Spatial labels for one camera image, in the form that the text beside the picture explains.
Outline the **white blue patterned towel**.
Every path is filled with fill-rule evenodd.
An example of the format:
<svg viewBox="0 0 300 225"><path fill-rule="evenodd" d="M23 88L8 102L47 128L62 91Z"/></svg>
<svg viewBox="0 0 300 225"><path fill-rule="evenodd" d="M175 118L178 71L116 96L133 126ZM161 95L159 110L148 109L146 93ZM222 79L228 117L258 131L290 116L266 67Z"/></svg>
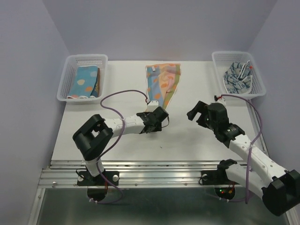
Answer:
<svg viewBox="0 0 300 225"><path fill-rule="evenodd" d="M250 74L253 66L246 63L233 62L223 75L223 84L228 94L249 94L252 90L253 76Z"/></svg>

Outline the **blue yellow tiger towel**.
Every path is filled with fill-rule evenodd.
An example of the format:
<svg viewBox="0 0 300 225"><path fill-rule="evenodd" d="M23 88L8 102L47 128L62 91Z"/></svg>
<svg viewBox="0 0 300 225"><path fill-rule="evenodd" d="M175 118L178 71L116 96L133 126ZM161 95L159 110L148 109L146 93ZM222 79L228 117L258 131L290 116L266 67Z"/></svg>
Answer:
<svg viewBox="0 0 300 225"><path fill-rule="evenodd" d="M90 95L90 98L97 98L99 96L99 81L96 81L94 89Z"/></svg>

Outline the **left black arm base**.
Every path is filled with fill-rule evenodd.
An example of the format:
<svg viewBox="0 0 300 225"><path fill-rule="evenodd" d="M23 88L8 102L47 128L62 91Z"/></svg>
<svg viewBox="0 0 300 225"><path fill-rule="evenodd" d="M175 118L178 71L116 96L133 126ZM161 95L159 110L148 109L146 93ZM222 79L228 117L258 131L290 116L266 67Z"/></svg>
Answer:
<svg viewBox="0 0 300 225"><path fill-rule="evenodd" d="M105 179L101 175L93 177L87 169L81 171L76 170L75 172L78 176L77 185L80 187L88 187L88 186L104 187L105 185L111 186L107 181L105 181ZM118 171L104 171L104 176L112 184L116 186L119 185L120 173Z"/></svg>

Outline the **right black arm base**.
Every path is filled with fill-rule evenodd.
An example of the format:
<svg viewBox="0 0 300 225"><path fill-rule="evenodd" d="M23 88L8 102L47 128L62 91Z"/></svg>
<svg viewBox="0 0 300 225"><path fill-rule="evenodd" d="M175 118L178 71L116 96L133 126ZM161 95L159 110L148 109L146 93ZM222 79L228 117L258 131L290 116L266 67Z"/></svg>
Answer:
<svg viewBox="0 0 300 225"><path fill-rule="evenodd" d="M235 160L222 160L216 170L202 170L198 183L200 185L229 185L232 181L228 179L226 170L234 164L237 164Z"/></svg>

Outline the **orange pink patterned towel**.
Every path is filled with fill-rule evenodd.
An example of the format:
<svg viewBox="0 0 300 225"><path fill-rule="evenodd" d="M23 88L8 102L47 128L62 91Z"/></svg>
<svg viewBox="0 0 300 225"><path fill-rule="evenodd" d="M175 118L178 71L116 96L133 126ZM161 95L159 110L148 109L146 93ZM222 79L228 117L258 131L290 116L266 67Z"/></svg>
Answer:
<svg viewBox="0 0 300 225"><path fill-rule="evenodd" d="M181 78L181 64L164 63L146 66L147 95L150 101L167 109Z"/></svg>

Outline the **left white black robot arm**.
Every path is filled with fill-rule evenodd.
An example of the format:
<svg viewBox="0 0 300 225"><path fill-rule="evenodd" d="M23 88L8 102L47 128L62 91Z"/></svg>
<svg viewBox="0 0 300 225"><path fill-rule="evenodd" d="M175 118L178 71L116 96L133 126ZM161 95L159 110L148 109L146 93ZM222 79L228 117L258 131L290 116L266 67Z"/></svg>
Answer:
<svg viewBox="0 0 300 225"><path fill-rule="evenodd" d="M139 112L124 119L104 119L99 114L90 117L72 137L86 163L88 179L95 185L104 181L105 169L100 155L112 138L159 132L168 116L167 111L158 106L152 112Z"/></svg>

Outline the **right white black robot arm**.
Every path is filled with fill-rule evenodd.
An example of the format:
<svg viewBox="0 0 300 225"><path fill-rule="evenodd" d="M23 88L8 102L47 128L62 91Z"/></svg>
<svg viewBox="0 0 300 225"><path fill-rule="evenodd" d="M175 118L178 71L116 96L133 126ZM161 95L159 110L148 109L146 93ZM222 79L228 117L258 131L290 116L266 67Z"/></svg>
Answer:
<svg viewBox="0 0 300 225"><path fill-rule="evenodd" d="M229 150L246 160L244 168L237 161L222 160L216 170L202 171L202 185L228 185L235 182L262 199L265 207L275 216L286 213L300 203L300 174L275 163L236 124L230 123L226 107L215 102L199 101L187 113L189 120L197 114L196 123L213 131L216 139Z"/></svg>

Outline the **light blue spotted towel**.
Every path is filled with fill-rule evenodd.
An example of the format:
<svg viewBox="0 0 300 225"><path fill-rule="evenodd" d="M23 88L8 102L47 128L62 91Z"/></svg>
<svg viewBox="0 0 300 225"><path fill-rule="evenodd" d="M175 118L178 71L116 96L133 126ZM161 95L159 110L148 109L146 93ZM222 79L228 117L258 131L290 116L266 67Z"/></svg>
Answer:
<svg viewBox="0 0 300 225"><path fill-rule="evenodd" d="M67 95L69 99L90 98L97 81L98 66L79 66L73 85Z"/></svg>

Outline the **brown orange towel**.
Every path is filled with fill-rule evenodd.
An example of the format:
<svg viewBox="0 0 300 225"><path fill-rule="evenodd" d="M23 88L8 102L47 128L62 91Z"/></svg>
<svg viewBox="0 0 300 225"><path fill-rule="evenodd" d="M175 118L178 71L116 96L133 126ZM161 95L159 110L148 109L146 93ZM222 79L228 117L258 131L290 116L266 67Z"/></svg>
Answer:
<svg viewBox="0 0 300 225"><path fill-rule="evenodd" d="M99 97L101 95L101 85L102 85L102 70L100 68L98 68L97 70L97 83L96 83L96 91L97 91L97 97Z"/></svg>

